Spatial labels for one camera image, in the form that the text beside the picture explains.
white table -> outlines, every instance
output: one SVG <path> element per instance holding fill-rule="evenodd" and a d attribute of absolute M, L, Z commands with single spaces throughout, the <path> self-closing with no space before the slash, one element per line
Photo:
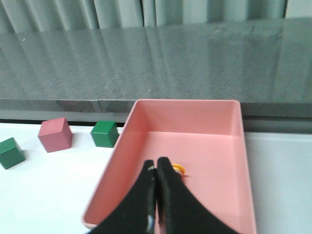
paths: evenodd
<path fill-rule="evenodd" d="M 71 149 L 46 153 L 39 125 L 0 123 L 27 160 L 0 167 L 1 234 L 84 234 L 81 216 L 112 149 L 95 147 L 92 127 L 71 126 Z M 312 136 L 246 133 L 259 234 L 312 233 Z"/>

orange ring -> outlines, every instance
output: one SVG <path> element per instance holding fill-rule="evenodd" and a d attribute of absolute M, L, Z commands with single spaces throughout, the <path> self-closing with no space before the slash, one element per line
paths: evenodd
<path fill-rule="evenodd" d="M 183 166 L 181 166 L 179 164 L 175 164 L 175 163 L 173 163 L 171 165 L 174 168 L 174 170 L 176 172 L 178 172 L 179 174 L 181 174 L 182 176 L 185 174 L 185 168 Z"/>

pink cube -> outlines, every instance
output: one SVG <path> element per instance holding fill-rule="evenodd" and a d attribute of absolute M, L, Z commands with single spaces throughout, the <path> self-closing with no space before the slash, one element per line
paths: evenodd
<path fill-rule="evenodd" d="M 65 117 L 42 122 L 38 137 L 48 153 L 72 146 L 73 134 Z"/>

gray countertop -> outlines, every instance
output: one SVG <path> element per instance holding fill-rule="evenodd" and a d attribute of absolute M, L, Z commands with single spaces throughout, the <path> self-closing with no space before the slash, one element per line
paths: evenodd
<path fill-rule="evenodd" d="M 312 18 L 0 34 L 0 88 L 2 119 L 124 121 L 139 98 L 310 118 Z"/>

pink plastic bin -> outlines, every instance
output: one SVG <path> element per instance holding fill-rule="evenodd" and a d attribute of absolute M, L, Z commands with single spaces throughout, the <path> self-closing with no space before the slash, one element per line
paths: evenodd
<path fill-rule="evenodd" d="M 138 100 L 88 204 L 84 225 L 92 228 L 106 218 L 132 187 L 144 160 L 156 162 L 161 156 L 185 167 L 186 186 L 208 210 L 237 232 L 256 234 L 235 100 Z"/>

